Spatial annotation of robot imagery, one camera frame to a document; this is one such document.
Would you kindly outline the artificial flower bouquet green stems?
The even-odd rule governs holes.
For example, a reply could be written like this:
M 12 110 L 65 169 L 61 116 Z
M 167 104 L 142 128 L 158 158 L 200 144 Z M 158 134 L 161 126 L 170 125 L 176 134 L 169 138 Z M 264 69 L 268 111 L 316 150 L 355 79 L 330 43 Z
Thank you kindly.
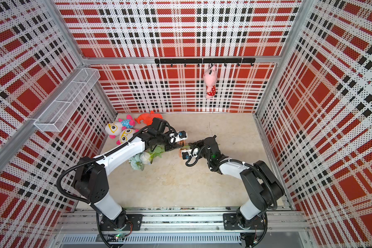
M 140 170 L 143 171 L 145 166 L 155 164 L 163 164 L 163 165 L 174 165 L 177 159 L 175 158 L 175 154 L 167 155 L 168 153 L 172 153 L 172 151 L 165 151 L 164 145 L 158 145 L 154 151 L 147 149 L 141 153 L 138 153 L 128 159 L 128 163 L 131 165 L 133 170 Z

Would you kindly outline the pink tape dispenser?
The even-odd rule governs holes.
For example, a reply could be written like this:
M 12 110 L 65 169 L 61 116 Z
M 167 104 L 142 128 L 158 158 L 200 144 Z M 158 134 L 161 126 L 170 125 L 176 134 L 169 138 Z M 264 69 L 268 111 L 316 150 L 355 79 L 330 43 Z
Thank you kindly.
M 180 148 L 179 149 L 179 156 L 183 160 L 188 160 L 190 158 L 190 150 L 189 149 L 185 149 L 185 148 Z

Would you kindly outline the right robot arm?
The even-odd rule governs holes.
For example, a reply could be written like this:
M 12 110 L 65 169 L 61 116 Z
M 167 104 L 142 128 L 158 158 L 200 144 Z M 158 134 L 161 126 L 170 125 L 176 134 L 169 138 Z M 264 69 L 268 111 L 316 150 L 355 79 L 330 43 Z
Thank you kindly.
M 250 164 L 222 154 L 216 136 L 190 143 L 189 146 L 189 149 L 180 151 L 187 167 L 196 165 L 204 158 L 210 171 L 243 182 L 249 199 L 236 210 L 232 225 L 249 229 L 258 218 L 266 224 L 267 211 L 277 210 L 278 200 L 285 194 L 282 184 L 268 165 L 261 160 Z

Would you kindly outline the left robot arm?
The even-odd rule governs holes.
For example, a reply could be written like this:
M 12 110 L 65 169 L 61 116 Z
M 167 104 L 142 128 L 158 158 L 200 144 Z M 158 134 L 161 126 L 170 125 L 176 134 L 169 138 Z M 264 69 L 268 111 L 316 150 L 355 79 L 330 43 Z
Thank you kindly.
M 103 155 L 81 158 L 77 165 L 63 171 L 57 178 L 56 187 L 65 197 L 84 202 L 98 215 L 108 220 L 115 228 L 127 225 L 126 211 L 110 196 L 108 175 L 122 163 L 147 149 L 154 151 L 158 145 L 165 151 L 180 148 L 180 141 L 188 138 L 186 131 L 177 132 L 167 121 L 154 118 L 151 125 L 143 127 L 125 143 Z M 62 187 L 64 177 L 75 172 L 71 186 L 80 197 L 66 192 Z

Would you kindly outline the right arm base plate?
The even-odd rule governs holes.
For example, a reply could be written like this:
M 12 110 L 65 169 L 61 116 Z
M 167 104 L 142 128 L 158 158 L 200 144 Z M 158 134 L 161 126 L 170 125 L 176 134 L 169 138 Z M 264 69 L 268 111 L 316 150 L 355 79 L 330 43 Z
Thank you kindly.
M 247 220 L 241 213 L 225 213 L 223 214 L 223 224 L 225 230 L 263 230 L 266 221 L 264 216 L 255 216 Z

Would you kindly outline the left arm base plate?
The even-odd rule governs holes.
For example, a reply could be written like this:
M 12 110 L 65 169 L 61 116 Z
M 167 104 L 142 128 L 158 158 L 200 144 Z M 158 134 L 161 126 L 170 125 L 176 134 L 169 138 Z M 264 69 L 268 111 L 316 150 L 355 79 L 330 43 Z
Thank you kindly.
M 125 214 L 119 215 L 115 220 L 103 216 L 99 221 L 102 231 L 139 231 L 141 229 L 143 215 Z

